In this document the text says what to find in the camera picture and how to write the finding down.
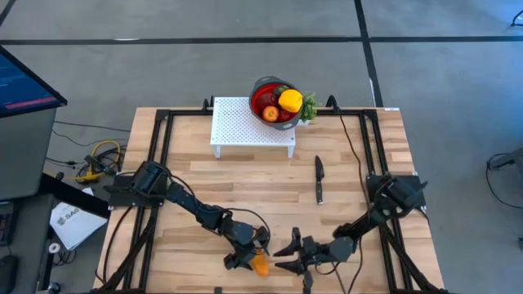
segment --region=yellow cable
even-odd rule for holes
[[[116,160],[114,160],[114,163],[110,164],[110,166],[112,166],[112,165],[114,165],[114,164],[116,164],[118,162],[118,160],[120,159],[120,154],[122,153],[122,147],[115,140],[104,140],[104,141],[96,144],[96,146],[92,149],[91,156],[95,157],[96,156],[96,151],[98,150],[98,148],[100,148],[100,146],[105,145],[105,144],[116,145],[116,148],[118,149],[118,153],[116,155]],[[66,176],[65,179],[69,179],[69,180],[96,180],[103,174],[104,174],[104,172],[93,173],[92,165],[89,165],[89,169],[87,170],[87,174],[85,176]]]

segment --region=wooden table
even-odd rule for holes
[[[147,158],[154,125],[154,108],[139,108],[132,126],[123,169],[134,171]],[[400,111],[378,109],[384,148],[389,170],[393,174],[413,172],[409,144],[405,135]],[[318,242],[332,241],[331,233],[345,222],[355,221],[365,213],[364,195],[358,179],[358,166],[351,153],[339,117],[318,117],[308,127],[298,127],[297,143],[292,159],[285,148],[229,147],[222,151],[221,159],[214,158],[209,145],[211,116],[176,117],[168,153],[168,167],[187,181],[197,197],[222,207],[241,207],[261,214],[272,232],[271,253],[287,246],[291,228],[299,226],[302,236],[313,235]],[[357,117],[344,117],[356,153],[367,173],[364,148]],[[379,171],[372,128],[368,122],[373,158]],[[157,158],[162,144],[158,144]],[[315,203],[314,157],[319,155],[324,164],[324,204]],[[110,235],[125,209],[112,212],[98,272],[103,268],[103,256]],[[108,276],[127,255],[136,216],[133,209],[122,223],[111,248]],[[148,218],[145,214],[144,225]],[[248,213],[236,212],[235,219],[250,224],[261,222]],[[411,212],[400,221],[408,254],[429,281],[443,287],[431,232],[427,220],[419,212]],[[227,270],[223,257],[232,252],[223,238],[202,229],[194,217],[181,207],[165,203],[159,211],[155,231],[154,249],[146,291],[155,292],[212,292],[223,287],[224,292],[301,292],[302,277],[288,271],[270,268],[268,277],[262,278],[246,269]],[[388,292],[378,230],[363,238],[364,264],[355,282],[353,293]],[[392,251],[398,287],[399,261]],[[271,263],[292,260],[288,257],[271,257]],[[136,259],[132,286],[137,287],[141,256]],[[359,252],[342,263],[338,271],[348,287],[358,269]],[[329,271],[331,265],[320,270]],[[313,269],[316,293],[341,291],[335,274],[318,275]]]

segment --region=white perforated shelf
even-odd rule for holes
[[[212,114],[211,145],[220,157],[219,146],[285,146],[289,157],[296,144],[294,128],[278,131],[254,117],[248,97],[216,97]]]

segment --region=black handle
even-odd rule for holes
[[[316,202],[322,204],[324,202],[323,189],[321,188],[321,180],[316,180]]]
[[[259,78],[255,83],[254,83],[254,90],[257,90],[259,87],[267,84],[267,83],[273,83],[273,82],[277,82],[277,83],[285,83],[284,81],[280,80],[279,78],[275,77],[275,76],[266,76],[266,77],[263,77],[263,78]]]

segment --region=monitor screen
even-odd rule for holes
[[[14,56],[0,51],[0,118],[55,108],[64,101]]]

